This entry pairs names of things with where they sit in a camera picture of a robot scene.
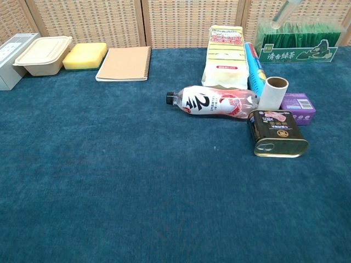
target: green box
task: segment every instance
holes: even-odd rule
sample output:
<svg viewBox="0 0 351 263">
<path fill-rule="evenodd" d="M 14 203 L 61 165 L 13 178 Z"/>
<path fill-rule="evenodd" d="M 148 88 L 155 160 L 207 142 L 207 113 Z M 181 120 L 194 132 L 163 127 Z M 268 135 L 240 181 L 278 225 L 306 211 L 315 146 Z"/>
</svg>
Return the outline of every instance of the green box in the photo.
<svg viewBox="0 0 351 263">
<path fill-rule="evenodd" d="M 279 29 L 258 21 L 254 47 L 262 63 L 330 62 L 346 32 L 333 18 L 287 21 Z"/>
</svg>

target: canned luncheon meat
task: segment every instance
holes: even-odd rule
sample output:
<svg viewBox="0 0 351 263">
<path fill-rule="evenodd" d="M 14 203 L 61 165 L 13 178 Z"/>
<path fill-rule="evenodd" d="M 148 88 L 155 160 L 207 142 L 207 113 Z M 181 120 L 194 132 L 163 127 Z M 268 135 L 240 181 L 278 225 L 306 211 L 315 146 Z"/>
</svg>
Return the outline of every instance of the canned luncheon meat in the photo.
<svg viewBox="0 0 351 263">
<path fill-rule="evenodd" d="M 262 157 L 298 157 L 308 148 L 290 111 L 254 110 L 247 123 L 253 136 L 254 154 Z"/>
</svg>

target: woven rattan screen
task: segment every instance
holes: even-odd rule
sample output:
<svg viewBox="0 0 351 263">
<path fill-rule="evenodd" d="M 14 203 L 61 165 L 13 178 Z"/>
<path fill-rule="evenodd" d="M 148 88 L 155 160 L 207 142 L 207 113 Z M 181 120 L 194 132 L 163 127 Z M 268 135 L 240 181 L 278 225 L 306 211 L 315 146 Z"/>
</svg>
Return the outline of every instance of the woven rattan screen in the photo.
<svg viewBox="0 0 351 263">
<path fill-rule="evenodd" d="M 0 28 L 0 45 L 16 33 L 37 32 L 18 0 L 0 1 Z"/>
<path fill-rule="evenodd" d="M 26 0 L 42 35 L 108 47 L 145 45 L 140 1 Z"/>
<path fill-rule="evenodd" d="M 143 0 L 142 3 L 146 41 L 153 48 L 206 47 L 211 25 L 241 23 L 239 0 Z"/>
<path fill-rule="evenodd" d="M 245 41 L 254 41 L 257 19 L 259 17 L 273 18 L 285 0 L 246 0 L 248 1 L 247 16 L 244 14 L 243 27 L 245 28 Z M 306 16 L 322 17 L 333 16 L 340 24 L 344 20 L 351 0 L 309 0 L 303 1 L 298 10 L 291 17 Z"/>
</svg>

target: yellow sponge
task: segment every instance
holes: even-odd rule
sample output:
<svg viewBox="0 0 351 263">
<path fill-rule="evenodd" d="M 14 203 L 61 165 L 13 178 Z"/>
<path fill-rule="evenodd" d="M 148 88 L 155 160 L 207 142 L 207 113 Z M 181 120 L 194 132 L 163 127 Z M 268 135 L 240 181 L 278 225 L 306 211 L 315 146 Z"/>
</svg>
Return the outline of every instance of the yellow sponge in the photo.
<svg viewBox="0 0 351 263">
<path fill-rule="evenodd" d="M 106 52 L 106 43 L 76 44 L 63 60 L 63 64 L 66 70 L 98 68 Z"/>
</svg>

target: food package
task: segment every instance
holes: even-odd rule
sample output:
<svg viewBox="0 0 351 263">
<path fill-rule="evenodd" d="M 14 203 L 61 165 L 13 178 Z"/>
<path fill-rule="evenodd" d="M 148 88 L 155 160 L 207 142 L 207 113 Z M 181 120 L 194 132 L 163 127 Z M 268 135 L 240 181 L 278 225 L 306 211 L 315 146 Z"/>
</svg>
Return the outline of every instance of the food package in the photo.
<svg viewBox="0 0 351 263">
<path fill-rule="evenodd" d="M 211 26 L 202 85 L 247 89 L 249 71 L 244 45 L 241 26 Z"/>
</svg>

